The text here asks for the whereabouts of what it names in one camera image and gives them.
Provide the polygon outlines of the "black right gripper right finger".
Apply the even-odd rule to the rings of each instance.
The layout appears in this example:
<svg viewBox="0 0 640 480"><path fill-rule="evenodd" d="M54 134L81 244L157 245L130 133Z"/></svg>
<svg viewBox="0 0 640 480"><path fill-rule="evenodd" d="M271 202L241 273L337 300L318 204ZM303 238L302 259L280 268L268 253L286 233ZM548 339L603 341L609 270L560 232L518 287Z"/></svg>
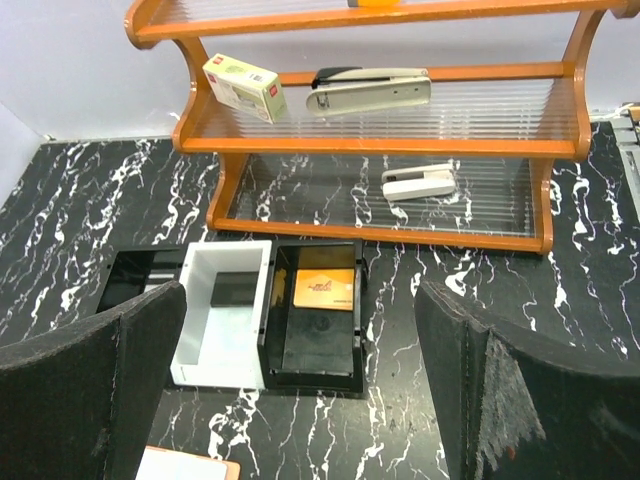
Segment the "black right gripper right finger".
<svg viewBox="0 0 640 480"><path fill-rule="evenodd" d="M414 312L453 479L635 479L639 367L521 326L441 284Z"/></svg>

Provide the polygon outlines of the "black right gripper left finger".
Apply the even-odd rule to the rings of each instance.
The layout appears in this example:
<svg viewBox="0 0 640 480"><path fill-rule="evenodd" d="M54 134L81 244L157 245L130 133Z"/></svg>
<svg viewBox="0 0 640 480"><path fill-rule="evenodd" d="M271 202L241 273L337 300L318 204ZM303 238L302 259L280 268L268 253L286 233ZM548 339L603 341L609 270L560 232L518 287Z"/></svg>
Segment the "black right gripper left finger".
<svg viewBox="0 0 640 480"><path fill-rule="evenodd" d="M135 478L186 309L170 281L2 347L2 478Z"/></svg>

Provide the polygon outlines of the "black white organizer tray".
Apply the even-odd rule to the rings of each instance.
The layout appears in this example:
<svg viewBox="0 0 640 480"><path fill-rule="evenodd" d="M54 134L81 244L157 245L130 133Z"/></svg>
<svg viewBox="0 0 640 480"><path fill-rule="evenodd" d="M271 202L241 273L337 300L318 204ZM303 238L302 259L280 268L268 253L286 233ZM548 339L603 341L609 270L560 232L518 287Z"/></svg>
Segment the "black white organizer tray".
<svg viewBox="0 0 640 480"><path fill-rule="evenodd" d="M181 267L187 312L169 372L185 387L361 396L362 297L358 240L213 241L118 248L93 303L103 311L161 284L152 268ZM354 269L352 311L293 306L299 269Z"/></svg>

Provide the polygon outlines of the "pink leather card holder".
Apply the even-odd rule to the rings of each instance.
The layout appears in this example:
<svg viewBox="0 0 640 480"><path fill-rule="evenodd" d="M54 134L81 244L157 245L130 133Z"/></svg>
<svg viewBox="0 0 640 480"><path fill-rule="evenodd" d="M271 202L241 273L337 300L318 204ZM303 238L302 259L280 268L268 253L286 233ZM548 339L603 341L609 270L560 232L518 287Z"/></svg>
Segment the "pink leather card holder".
<svg viewBox="0 0 640 480"><path fill-rule="evenodd" d="M147 446L136 480L238 480L236 462Z"/></svg>

